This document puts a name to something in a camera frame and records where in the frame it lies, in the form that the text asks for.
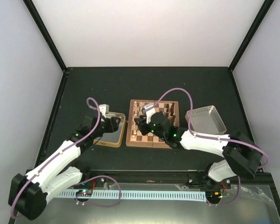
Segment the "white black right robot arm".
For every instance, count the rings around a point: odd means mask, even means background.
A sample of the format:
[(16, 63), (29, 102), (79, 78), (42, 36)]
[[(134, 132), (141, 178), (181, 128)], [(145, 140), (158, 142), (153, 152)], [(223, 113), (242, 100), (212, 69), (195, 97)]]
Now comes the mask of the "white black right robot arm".
[(259, 169), (263, 154), (241, 132), (226, 135), (195, 133), (190, 129), (174, 126), (161, 112), (156, 112), (151, 117), (141, 115), (134, 122), (142, 135), (152, 133), (170, 148), (197, 150), (222, 157), (222, 161), (207, 166), (201, 180), (196, 182), (198, 186), (214, 189), (221, 181), (234, 176), (253, 179)]

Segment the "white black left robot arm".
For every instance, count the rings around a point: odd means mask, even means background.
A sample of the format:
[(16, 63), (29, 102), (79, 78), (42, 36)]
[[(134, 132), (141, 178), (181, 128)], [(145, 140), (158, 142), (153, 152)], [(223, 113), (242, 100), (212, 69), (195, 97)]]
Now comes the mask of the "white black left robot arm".
[(8, 198), (11, 218), (16, 219), (19, 212), (34, 220), (65, 189), (95, 181), (90, 168), (78, 162), (77, 158), (95, 144), (95, 139), (118, 131), (119, 124), (119, 117), (88, 114), (49, 158), (26, 174), (17, 174), (11, 181)]

